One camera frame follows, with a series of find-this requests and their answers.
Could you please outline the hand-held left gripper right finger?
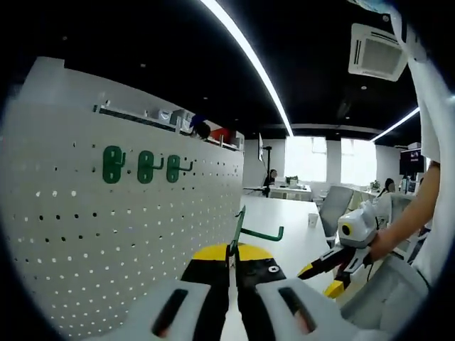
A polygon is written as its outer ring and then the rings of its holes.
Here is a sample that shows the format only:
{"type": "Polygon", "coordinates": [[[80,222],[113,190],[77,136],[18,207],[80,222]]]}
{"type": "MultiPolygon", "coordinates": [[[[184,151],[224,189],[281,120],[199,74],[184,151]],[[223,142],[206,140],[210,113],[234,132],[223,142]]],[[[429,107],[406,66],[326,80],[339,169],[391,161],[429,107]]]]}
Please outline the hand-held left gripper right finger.
{"type": "Polygon", "coordinates": [[[362,330],[299,278],[285,278],[266,250],[241,243],[235,252],[238,308],[249,340],[389,340],[362,330]]]}

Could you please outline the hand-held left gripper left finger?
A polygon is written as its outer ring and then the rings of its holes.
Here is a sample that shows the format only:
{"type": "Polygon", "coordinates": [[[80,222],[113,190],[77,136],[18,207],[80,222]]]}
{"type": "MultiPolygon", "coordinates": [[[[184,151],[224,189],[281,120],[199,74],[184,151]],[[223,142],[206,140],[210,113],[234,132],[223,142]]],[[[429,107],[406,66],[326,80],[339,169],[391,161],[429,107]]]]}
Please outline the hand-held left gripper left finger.
{"type": "Polygon", "coordinates": [[[203,247],[179,280],[156,284],[117,328],[91,340],[219,340],[229,308],[229,244],[203,247]]]}

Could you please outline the person's right hand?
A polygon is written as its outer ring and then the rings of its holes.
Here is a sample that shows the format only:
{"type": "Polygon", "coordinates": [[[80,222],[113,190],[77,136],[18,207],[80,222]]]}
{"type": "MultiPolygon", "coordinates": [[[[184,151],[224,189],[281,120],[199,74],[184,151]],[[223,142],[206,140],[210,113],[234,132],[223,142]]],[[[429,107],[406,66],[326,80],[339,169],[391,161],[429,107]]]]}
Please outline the person's right hand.
{"type": "Polygon", "coordinates": [[[381,229],[370,245],[370,260],[375,262],[387,256],[400,242],[392,228],[381,229]]]}

